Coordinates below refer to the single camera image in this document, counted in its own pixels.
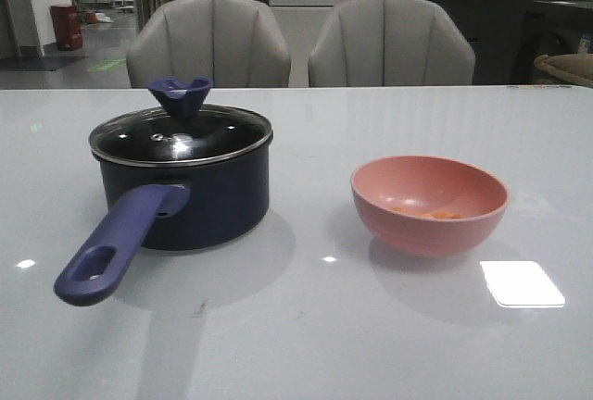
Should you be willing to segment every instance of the gray upholstered chair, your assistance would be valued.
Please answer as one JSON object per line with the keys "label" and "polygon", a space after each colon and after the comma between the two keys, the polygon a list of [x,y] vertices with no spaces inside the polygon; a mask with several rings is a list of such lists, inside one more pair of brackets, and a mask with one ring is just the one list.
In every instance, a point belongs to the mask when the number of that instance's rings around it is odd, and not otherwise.
{"label": "gray upholstered chair", "polygon": [[219,88],[286,87],[288,46],[270,8],[254,0],[174,0],[161,6],[127,54],[133,88],[208,76]]}
{"label": "gray upholstered chair", "polygon": [[424,0],[351,0],[328,14],[309,86],[469,85],[475,55],[447,12]]}

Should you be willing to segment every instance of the orange food bits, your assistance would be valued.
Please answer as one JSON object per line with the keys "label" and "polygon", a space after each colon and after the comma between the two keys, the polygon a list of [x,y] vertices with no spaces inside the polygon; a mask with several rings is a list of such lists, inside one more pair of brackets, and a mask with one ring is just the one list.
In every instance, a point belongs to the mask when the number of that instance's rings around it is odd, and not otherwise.
{"label": "orange food bits", "polygon": [[422,217],[422,218],[432,218],[432,219],[462,219],[463,216],[459,213],[448,213],[444,210],[440,210],[438,212],[416,212],[414,210],[408,210],[407,208],[402,207],[393,207],[393,210],[396,212],[405,213],[406,215],[412,215],[413,217]]}

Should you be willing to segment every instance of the pink bowl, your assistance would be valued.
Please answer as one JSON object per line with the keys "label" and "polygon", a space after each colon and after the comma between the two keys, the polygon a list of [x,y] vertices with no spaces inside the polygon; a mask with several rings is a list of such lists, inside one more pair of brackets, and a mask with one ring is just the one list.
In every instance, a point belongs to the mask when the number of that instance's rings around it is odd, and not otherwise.
{"label": "pink bowl", "polygon": [[391,156],[355,170],[359,216],[381,241],[416,256],[473,249],[497,227],[509,192],[474,166],[434,156]]}

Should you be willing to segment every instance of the blue handle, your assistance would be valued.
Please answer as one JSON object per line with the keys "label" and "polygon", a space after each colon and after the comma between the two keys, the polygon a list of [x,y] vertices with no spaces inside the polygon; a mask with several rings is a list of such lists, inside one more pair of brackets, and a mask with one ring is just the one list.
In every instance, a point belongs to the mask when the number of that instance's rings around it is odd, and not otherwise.
{"label": "blue handle", "polygon": [[179,212],[189,193],[182,186],[147,184],[122,195],[57,277],[56,295],[90,306],[113,294],[155,219]]}

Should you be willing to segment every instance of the saucepan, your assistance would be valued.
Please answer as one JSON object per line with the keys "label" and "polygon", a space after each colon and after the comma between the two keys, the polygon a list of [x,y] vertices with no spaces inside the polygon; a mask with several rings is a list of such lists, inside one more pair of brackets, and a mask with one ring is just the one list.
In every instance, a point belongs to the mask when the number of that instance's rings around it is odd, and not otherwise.
{"label": "saucepan", "polygon": [[57,277],[66,303],[109,297],[141,246],[191,250],[254,228],[269,206],[270,122],[253,111],[204,104],[210,78],[148,89],[161,107],[97,126],[89,144],[109,211]]}

